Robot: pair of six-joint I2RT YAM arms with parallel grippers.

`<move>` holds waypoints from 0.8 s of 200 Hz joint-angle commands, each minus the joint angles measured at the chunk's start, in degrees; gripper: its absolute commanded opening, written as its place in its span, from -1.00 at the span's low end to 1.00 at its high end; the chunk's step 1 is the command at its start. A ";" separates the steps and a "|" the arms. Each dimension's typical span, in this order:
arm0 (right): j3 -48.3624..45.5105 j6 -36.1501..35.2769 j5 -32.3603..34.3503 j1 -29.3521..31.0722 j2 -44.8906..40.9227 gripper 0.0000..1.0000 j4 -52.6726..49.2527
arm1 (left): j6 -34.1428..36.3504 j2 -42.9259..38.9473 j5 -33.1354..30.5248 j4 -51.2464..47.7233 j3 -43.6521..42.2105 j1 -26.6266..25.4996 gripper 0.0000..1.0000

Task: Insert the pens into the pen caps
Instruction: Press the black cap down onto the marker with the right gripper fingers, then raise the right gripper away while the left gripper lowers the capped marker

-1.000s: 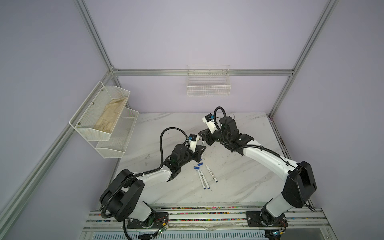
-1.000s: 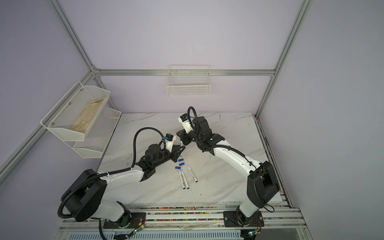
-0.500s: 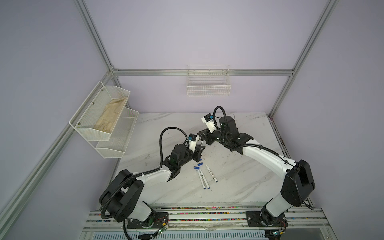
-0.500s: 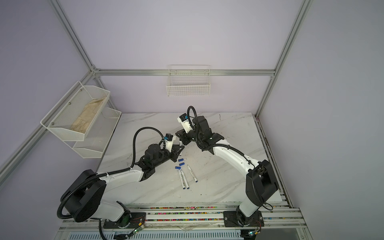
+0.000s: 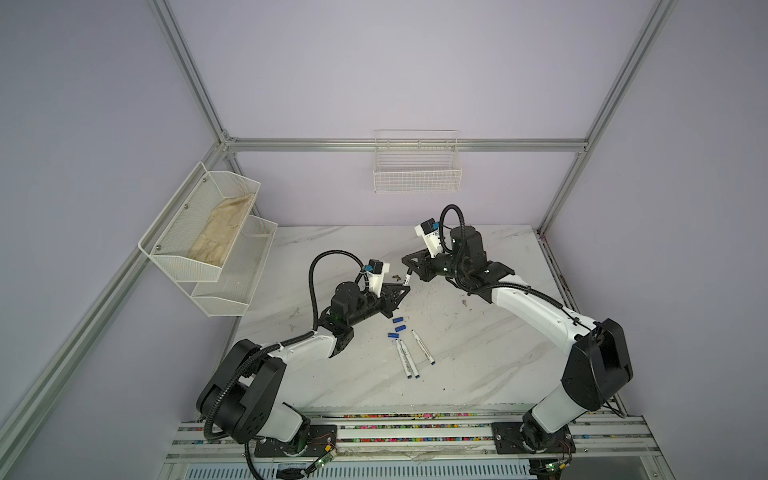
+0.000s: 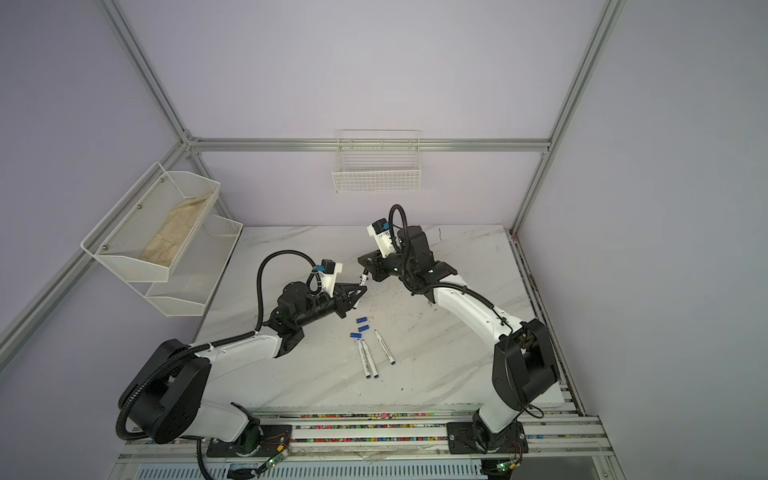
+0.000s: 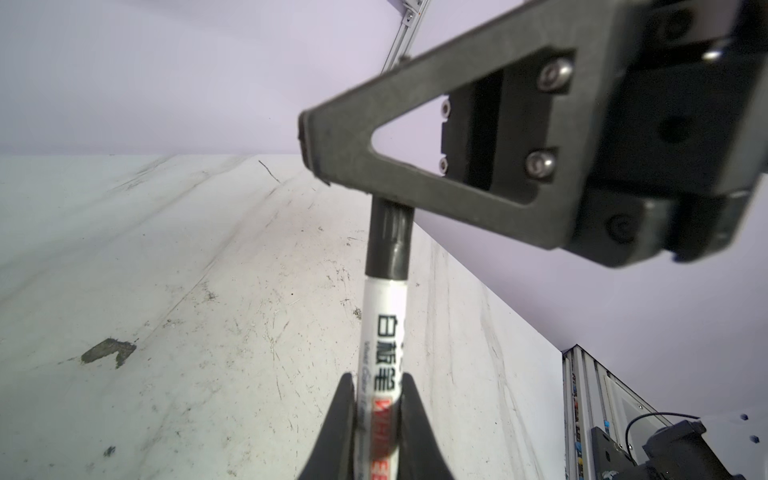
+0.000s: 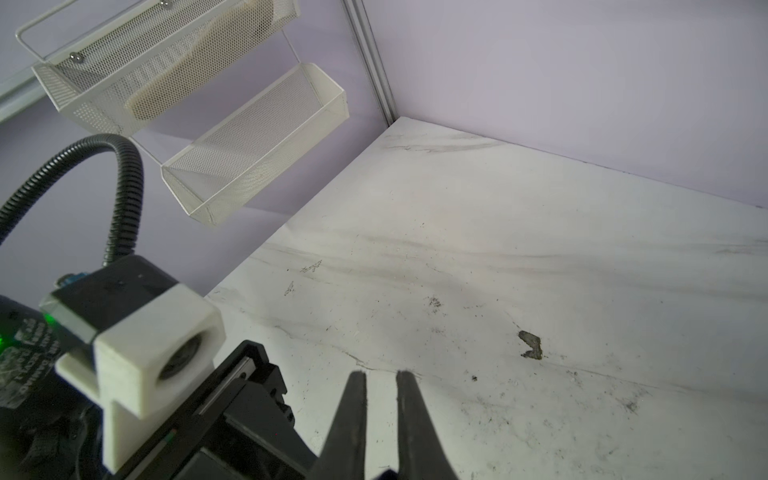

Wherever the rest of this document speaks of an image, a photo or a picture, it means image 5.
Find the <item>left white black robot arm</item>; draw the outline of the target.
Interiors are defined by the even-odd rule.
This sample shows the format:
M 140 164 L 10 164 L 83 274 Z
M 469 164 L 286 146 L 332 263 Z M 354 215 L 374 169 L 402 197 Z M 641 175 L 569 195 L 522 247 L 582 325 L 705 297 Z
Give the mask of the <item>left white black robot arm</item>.
M 355 325 L 379 314 L 391 318 L 410 290 L 401 283 L 369 291 L 343 282 L 310 332 L 268 346 L 237 342 L 197 399 L 204 438 L 246 444 L 261 437 L 302 449 L 310 421 L 282 400 L 286 374 L 340 354 L 354 338 Z

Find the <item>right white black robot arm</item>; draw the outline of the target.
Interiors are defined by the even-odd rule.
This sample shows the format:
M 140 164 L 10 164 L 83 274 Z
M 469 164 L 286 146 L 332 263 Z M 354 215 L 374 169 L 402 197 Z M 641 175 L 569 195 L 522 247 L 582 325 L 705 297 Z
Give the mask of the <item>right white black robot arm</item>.
M 596 321 L 533 288 L 512 268 L 490 261 L 481 234 L 458 226 L 449 234 L 427 220 L 414 228 L 425 247 L 402 258 L 412 273 L 429 282 L 441 276 L 469 296 L 478 296 L 532 326 L 567 356 L 556 388 L 527 411 L 520 447 L 542 452 L 571 421 L 604 404 L 633 378 L 625 333 L 611 319 Z

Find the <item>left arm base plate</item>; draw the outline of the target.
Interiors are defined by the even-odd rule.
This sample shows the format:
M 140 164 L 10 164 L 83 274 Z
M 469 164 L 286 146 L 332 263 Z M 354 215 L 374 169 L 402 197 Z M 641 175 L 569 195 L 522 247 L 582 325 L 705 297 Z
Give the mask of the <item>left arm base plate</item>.
M 250 451 L 256 458 L 315 458 L 337 443 L 337 435 L 336 425 L 309 425 L 302 427 L 289 442 L 257 438 L 252 442 Z

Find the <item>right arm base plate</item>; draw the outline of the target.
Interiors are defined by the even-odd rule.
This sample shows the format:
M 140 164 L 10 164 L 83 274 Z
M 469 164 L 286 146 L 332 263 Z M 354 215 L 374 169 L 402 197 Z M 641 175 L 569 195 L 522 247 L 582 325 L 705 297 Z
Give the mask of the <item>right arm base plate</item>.
M 524 422 L 494 422 L 492 437 L 498 454 L 570 454 L 575 451 L 568 426 L 548 433 Z

